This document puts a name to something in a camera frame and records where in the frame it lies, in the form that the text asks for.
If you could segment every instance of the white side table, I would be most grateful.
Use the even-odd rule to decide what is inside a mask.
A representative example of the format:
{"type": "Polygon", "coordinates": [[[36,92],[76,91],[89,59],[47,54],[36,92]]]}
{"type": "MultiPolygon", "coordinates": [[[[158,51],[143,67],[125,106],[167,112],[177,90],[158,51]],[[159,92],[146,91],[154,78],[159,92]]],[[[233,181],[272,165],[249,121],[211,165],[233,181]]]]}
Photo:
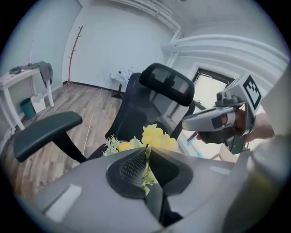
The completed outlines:
{"type": "MultiPolygon", "coordinates": [[[[40,70],[38,68],[36,68],[36,69],[33,69],[33,70],[23,71],[23,72],[21,72],[21,73],[19,73],[17,75],[9,75],[9,74],[7,74],[7,75],[5,75],[5,76],[0,78],[0,90],[3,90],[4,98],[6,100],[8,109],[11,112],[12,117],[15,120],[15,122],[17,123],[18,127],[20,128],[20,130],[24,130],[25,127],[22,124],[20,118],[18,117],[18,114],[17,114],[17,112],[16,112],[16,110],[14,108],[14,105],[12,103],[12,99],[11,99],[11,96],[10,96],[10,93],[9,93],[9,87],[11,87],[12,85],[14,85],[17,82],[20,82],[21,80],[24,80],[25,78],[30,78],[30,84],[32,85],[33,95],[35,96],[37,93],[36,93],[36,90],[35,90],[35,85],[33,83],[32,75],[35,75],[35,74],[37,74],[39,72],[40,72],[40,70]]],[[[50,80],[48,80],[46,82],[46,88],[47,88],[47,92],[48,92],[50,106],[53,107],[54,106],[54,102],[53,102],[53,97],[51,95],[50,80]]]]}

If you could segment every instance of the bare branch coat stand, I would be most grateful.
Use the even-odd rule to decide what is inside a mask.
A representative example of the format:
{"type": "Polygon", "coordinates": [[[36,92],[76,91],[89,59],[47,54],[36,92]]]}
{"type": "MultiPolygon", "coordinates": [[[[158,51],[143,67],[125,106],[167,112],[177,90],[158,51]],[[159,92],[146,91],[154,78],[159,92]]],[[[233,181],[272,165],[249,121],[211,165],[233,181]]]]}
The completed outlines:
{"type": "Polygon", "coordinates": [[[75,47],[76,47],[77,40],[78,40],[79,37],[82,36],[82,35],[80,35],[80,33],[81,33],[82,29],[83,29],[83,26],[82,26],[82,27],[79,27],[79,29],[80,29],[80,31],[79,31],[79,33],[78,33],[78,36],[77,36],[76,40],[75,40],[75,43],[74,43],[74,46],[73,46],[73,49],[72,49],[72,52],[71,52],[71,57],[69,57],[69,59],[70,59],[70,64],[69,64],[69,79],[68,79],[67,85],[69,85],[69,84],[73,84],[73,83],[70,81],[71,63],[72,63],[73,53],[76,51],[75,47]]]}

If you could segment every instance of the flower bouquet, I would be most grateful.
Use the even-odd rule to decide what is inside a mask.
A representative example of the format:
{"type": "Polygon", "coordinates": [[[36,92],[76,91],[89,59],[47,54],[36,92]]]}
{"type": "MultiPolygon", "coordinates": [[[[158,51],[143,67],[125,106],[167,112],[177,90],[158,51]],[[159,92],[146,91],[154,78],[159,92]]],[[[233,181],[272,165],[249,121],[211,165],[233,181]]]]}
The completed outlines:
{"type": "Polygon", "coordinates": [[[108,148],[103,153],[103,156],[109,156],[121,151],[148,146],[145,151],[146,167],[142,174],[141,185],[145,190],[146,195],[150,191],[148,186],[158,183],[153,172],[151,171],[149,163],[151,147],[160,147],[173,151],[178,149],[177,141],[174,138],[170,138],[168,134],[163,133],[163,130],[161,128],[157,128],[156,126],[157,124],[154,124],[143,128],[144,132],[142,134],[141,142],[136,137],[131,139],[129,142],[120,142],[114,136],[108,138],[106,142],[108,148]]]}

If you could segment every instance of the chair armrest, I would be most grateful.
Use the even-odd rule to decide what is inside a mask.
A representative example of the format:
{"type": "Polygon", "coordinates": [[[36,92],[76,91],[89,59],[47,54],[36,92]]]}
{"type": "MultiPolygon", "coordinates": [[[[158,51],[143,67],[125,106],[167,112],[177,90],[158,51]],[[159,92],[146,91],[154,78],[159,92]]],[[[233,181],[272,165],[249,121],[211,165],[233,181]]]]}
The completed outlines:
{"type": "Polygon", "coordinates": [[[82,122],[81,116],[69,111],[46,117],[31,124],[15,136],[13,149],[16,159],[23,162],[47,143],[56,140],[82,122]]]}

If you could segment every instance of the gray cloth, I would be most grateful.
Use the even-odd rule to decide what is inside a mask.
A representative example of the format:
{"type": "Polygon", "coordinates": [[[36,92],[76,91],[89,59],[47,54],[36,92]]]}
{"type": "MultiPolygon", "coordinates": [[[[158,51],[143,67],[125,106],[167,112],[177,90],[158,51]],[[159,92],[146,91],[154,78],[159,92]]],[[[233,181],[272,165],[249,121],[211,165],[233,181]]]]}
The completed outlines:
{"type": "Polygon", "coordinates": [[[38,63],[34,63],[31,64],[29,63],[26,66],[17,66],[12,68],[9,73],[12,74],[19,74],[21,73],[21,70],[33,70],[35,68],[39,68],[40,69],[40,75],[42,77],[42,81],[44,82],[44,85],[46,87],[46,81],[50,80],[50,83],[52,83],[53,81],[53,68],[51,67],[50,63],[46,63],[44,61],[38,62],[38,63]]]}

